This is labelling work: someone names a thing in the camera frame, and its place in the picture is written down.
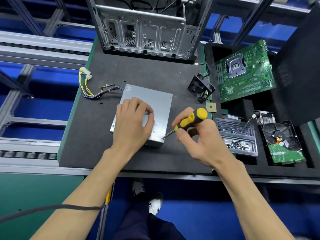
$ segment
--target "green circuit board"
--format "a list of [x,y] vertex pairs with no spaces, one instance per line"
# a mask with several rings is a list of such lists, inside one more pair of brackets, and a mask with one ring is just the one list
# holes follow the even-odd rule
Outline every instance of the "green circuit board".
[[[242,59],[242,64],[239,64],[240,62],[237,62],[237,60],[234,60],[234,63],[227,64],[227,62],[239,56]],[[242,98],[276,87],[264,40],[259,40],[256,44],[247,46],[217,61],[215,66],[221,102]],[[238,75],[235,72],[238,70],[240,70],[239,73],[245,73]]]
[[268,148],[275,164],[299,163],[306,159],[301,151],[290,151],[279,144],[268,145]]

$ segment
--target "yellow and black screwdriver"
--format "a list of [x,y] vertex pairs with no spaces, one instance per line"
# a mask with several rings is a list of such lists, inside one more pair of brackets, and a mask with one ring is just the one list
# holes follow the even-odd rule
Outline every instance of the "yellow and black screwdriver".
[[187,118],[183,119],[180,124],[174,127],[174,130],[166,134],[161,139],[164,140],[166,137],[170,136],[172,133],[176,132],[179,128],[184,129],[185,131],[189,128],[195,127],[196,124],[204,121],[208,116],[208,113],[205,109],[199,108],[196,111],[193,111]]

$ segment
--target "silver metal box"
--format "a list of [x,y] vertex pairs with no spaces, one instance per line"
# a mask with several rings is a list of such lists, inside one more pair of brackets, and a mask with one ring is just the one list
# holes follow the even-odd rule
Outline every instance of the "silver metal box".
[[[133,97],[139,98],[142,101],[149,104],[154,110],[154,126],[152,128],[151,136],[149,137],[146,145],[153,147],[161,147],[164,140],[161,138],[166,135],[172,94],[166,92],[160,92],[148,88],[138,87],[130,84],[125,85],[120,104],[125,99],[131,99]],[[145,126],[148,120],[148,113],[143,116],[142,126]],[[113,133],[116,124],[116,116],[112,122],[110,131]]]
[[[143,1],[155,8],[163,0]],[[155,10],[131,10],[115,0],[87,0],[87,3],[104,52],[191,60],[211,15],[213,0],[182,0],[163,14]],[[196,6],[199,8],[196,14],[194,8],[188,9]]]

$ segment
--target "yellow screwdriver handle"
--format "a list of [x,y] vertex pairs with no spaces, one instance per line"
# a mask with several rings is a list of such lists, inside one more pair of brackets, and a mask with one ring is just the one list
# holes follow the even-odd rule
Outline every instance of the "yellow screwdriver handle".
[[176,125],[174,131],[176,132],[179,128],[182,128],[185,131],[188,128],[193,128],[196,124],[204,121],[207,116],[208,112],[203,108],[199,108],[196,111],[193,111],[186,119],[183,119],[180,124]]

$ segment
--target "white sneaker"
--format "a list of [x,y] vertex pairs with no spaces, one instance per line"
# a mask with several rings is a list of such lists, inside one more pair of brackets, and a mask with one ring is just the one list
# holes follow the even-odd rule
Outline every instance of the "white sneaker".
[[154,194],[152,199],[149,201],[149,213],[156,215],[158,214],[163,202],[163,195],[160,192]]
[[134,196],[136,196],[139,193],[144,193],[144,182],[142,178],[136,177],[133,179],[132,191]]

